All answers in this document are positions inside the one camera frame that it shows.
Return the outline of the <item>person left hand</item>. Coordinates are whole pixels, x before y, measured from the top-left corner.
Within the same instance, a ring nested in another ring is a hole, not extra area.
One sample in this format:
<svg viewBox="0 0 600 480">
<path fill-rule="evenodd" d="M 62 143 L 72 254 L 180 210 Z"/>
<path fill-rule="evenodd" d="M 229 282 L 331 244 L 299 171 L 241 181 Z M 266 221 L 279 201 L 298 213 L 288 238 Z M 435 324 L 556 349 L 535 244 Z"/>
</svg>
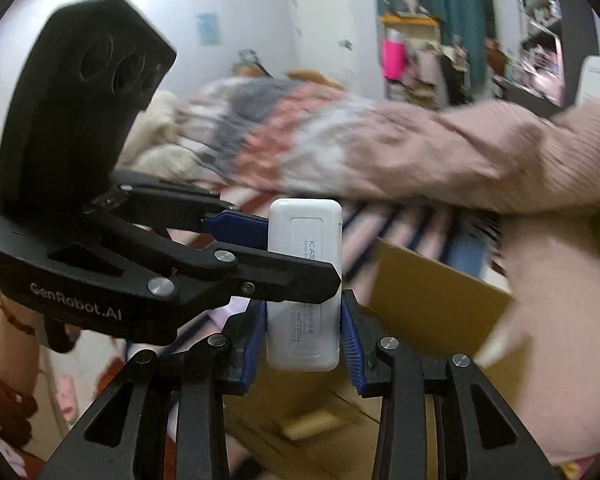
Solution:
<svg viewBox="0 0 600 480">
<path fill-rule="evenodd" d="M 36 313 L 4 295 L 0 309 L 0 379 L 16 393 L 32 396 L 40 368 Z"/>
</svg>

